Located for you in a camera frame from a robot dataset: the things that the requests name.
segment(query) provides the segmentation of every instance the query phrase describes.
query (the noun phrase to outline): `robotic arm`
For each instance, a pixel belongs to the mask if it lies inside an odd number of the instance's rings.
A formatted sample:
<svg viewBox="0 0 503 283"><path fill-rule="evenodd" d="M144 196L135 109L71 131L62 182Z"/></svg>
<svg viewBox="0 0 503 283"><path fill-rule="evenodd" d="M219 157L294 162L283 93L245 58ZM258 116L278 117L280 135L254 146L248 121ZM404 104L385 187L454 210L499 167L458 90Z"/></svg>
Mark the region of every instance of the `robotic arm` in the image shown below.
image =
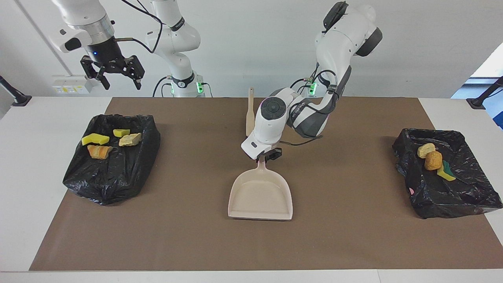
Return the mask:
<svg viewBox="0 0 503 283"><path fill-rule="evenodd" d="M314 104L293 89L283 88L264 99L253 132L241 144L248 156L277 158L275 148L285 124L301 137L320 137L351 74L351 57L367 56L382 39L374 21L375 10L371 6L353 9L346 2L338 2L332 7L323 20L325 30L316 39L316 58L323 71L314 80L327 74L328 80L320 78L327 86L325 96L319 104Z"/></svg>
<svg viewBox="0 0 503 283"><path fill-rule="evenodd" d="M162 29L161 38L155 54L166 60L170 67L173 80L172 89L176 97L196 97L201 93L198 83L202 77L197 75L190 60L181 52L197 49L201 44L201 36L190 26L180 13L177 0L151 0L156 16L167 27ZM157 40L159 30L149 32L147 45L152 48Z"/></svg>
<svg viewBox="0 0 503 283"><path fill-rule="evenodd" d="M84 47L87 55L80 63L86 76L100 81L105 89L110 84L105 73L119 73L131 78L136 89L141 88L145 74L138 58L125 58L114 37L113 21L99 0L52 0L68 27L52 35L51 41L64 53Z"/></svg>

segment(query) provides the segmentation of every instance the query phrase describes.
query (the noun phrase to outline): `white tabletop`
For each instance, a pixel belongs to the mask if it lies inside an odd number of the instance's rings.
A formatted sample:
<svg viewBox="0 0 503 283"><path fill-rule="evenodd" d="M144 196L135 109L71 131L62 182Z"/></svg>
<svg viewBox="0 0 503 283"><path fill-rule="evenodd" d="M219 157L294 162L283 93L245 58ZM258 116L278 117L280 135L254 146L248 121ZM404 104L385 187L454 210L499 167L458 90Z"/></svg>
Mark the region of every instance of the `white tabletop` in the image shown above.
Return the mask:
<svg viewBox="0 0 503 283"><path fill-rule="evenodd" d="M75 141L93 116L105 112L110 100L34 97L26 107L12 108L0 120L0 282L423 283L503 279L503 269L28 272L66 192L61 181ZM471 109L464 100L420 101L436 129L453 129L465 135L495 190L503 195L503 132L487 113ZM503 242L503 209L486 217Z"/></svg>

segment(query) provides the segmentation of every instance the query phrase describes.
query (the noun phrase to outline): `blue object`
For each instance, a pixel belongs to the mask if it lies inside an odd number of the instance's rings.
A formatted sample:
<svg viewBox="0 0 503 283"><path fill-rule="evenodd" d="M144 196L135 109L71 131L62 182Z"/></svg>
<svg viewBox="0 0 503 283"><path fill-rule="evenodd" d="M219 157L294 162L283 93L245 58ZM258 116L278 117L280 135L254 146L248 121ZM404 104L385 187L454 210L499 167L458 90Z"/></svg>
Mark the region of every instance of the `blue object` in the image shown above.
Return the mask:
<svg viewBox="0 0 503 283"><path fill-rule="evenodd" d="M496 115L496 117L494 117L493 120L496 123L496 125L498 125L501 129L503 129L503 112Z"/></svg>

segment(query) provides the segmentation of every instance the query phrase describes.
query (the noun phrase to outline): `black plastic bag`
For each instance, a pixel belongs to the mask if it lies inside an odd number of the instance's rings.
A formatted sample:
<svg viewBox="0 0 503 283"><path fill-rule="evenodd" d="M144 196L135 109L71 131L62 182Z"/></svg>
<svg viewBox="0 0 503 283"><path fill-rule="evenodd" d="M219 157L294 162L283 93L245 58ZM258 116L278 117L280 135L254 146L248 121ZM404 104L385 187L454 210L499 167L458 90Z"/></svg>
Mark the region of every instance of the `black plastic bag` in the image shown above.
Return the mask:
<svg viewBox="0 0 503 283"><path fill-rule="evenodd" d="M142 133L142 141L133 147L119 147L114 129ZM98 115L91 119L83 136L98 133L110 137L104 146L113 147L107 159L92 159L87 146L79 142L66 170L63 184L74 194L107 205L136 196L150 173L159 149L160 134L154 118Z"/></svg>
<svg viewBox="0 0 503 283"><path fill-rule="evenodd" d="M436 170L424 168L417 149L427 143L435 144L456 180L449 182ZM420 217L455 218L503 207L460 132L403 129L393 149L398 157L396 168L405 177L410 203Z"/></svg>

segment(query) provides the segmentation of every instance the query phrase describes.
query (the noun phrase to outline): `black circular cap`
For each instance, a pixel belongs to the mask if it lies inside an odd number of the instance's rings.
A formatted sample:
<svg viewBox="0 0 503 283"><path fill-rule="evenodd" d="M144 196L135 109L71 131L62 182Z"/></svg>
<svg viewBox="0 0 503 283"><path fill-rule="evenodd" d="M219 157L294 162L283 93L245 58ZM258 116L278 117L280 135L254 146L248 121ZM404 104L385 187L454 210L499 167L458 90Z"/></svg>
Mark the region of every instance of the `black circular cap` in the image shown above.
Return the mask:
<svg viewBox="0 0 503 283"><path fill-rule="evenodd" d="M278 97L268 97L262 102L260 110L266 120L274 120L285 114L286 104Z"/></svg>

